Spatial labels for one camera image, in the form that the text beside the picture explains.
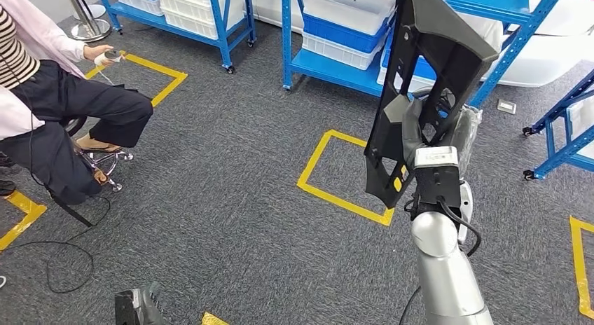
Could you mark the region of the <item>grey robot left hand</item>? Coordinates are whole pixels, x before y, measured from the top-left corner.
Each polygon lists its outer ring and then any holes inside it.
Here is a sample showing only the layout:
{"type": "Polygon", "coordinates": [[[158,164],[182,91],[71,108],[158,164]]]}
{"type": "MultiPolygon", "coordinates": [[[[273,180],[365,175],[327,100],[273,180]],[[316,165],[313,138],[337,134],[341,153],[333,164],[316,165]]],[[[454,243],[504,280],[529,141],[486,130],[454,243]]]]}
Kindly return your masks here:
{"type": "Polygon", "coordinates": [[[163,315],[158,299],[160,286],[151,282],[136,289],[115,293],[114,309],[117,325],[165,325],[169,322],[163,315]]]}

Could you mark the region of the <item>person's hand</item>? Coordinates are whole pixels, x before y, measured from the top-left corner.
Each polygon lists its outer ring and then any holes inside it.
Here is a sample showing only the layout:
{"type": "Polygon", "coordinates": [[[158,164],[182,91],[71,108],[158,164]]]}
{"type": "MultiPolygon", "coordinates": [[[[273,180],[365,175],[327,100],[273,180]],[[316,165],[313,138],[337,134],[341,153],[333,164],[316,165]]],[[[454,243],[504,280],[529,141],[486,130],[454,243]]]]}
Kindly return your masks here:
{"type": "Polygon", "coordinates": [[[96,66],[104,67],[119,63],[122,60],[122,55],[110,45],[85,45],[83,48],[83,56],[85,59],[93,62],[96,66]]]}

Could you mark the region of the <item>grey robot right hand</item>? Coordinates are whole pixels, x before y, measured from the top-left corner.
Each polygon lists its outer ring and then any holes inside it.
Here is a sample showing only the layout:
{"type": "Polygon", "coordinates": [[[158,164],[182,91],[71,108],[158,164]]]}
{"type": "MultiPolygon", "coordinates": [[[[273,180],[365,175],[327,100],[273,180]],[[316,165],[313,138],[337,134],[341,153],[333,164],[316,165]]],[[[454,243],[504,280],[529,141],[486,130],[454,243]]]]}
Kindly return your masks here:
{"type": "MultiPolygon", "coordinates": [[[[403,156],[409,167],[414,165],[415,151],[427,147],[421,136],[419,117],[424,102],[415,99],[408,106],[402,121],[403,156]]],[[[446,130],[437,146],[454,146],[459,159],[460,177],[464,177],[471,159],[471,148],[482,121],[483,111],[464,105],[456,115],[452,125],[446,130]]]]}

